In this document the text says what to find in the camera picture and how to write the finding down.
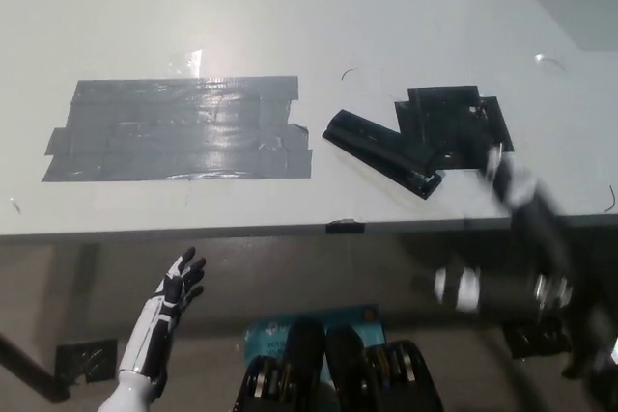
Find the robot left hand, white and black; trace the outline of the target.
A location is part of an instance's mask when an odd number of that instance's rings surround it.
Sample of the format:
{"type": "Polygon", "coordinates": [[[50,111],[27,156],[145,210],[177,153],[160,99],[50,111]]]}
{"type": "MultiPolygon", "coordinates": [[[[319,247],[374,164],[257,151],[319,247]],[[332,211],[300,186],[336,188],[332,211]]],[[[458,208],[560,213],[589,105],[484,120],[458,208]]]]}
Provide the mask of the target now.
{"type": "Polygon", "coordinates": [[[165,273],[153,297],[157,321],[166,322],[171,327],[177,324],[189,304],[204,291],[201,282],[206,260],[195,261],[195,254],[196,248],[189,247],[165,273]]]}

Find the robot right hand, white and black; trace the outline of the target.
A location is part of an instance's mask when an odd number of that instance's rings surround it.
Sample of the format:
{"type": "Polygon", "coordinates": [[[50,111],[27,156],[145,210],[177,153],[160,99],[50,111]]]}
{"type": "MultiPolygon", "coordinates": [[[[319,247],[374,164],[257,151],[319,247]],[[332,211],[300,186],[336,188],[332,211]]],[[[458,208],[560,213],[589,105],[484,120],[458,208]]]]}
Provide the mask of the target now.
{"type": "Polygon", "coordinates": [[[482,121],[475,117],[460,120],[456,140],[463,159],[473,164],[492,189],[496,199],[512,214],[535,203],[538,185],[529,172],[517,170],[495,142],[482,121]]]}

